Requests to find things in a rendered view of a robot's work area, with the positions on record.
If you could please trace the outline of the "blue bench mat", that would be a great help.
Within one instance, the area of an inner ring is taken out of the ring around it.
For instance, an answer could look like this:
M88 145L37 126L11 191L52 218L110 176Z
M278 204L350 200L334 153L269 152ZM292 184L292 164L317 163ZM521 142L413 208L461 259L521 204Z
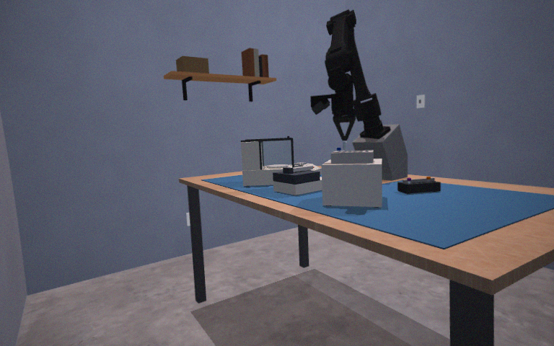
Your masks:
M447 249L554 209L554 195L441 183L441 191L406 194L382 184L382 208L322 205L322 190L301 195L273 185L243 186L242 175L202 179L412 241Z

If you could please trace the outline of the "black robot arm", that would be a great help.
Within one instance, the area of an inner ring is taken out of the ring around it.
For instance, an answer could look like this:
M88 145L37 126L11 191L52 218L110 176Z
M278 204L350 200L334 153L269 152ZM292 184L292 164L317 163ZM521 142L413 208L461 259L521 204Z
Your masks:
M345 92L345 94L353 92L354 85L356 99L353 101L353 107L356 109L356 119L358 121L364 120L364 131L360 133L360 136L362 138L380 139L391 129L390 126L382 125L382 121L379 119L381 110L377 94L371 94L367 88L354 40L355 24L356 15L354 10L349 11L349 9L331 17L330 21L327 22L326 27L329 35L333 33L330 48L325 56L325 66L329 77L328 85L332 90L335 90L335 93L339 92L340 94L311 96L311 108L317 115L330 106L328 99L331 98L332 110L342 110L343 93L341 92ZM351 75L346 74L349 71L351 71ZM361 103L361 101L370 98L372 100Z

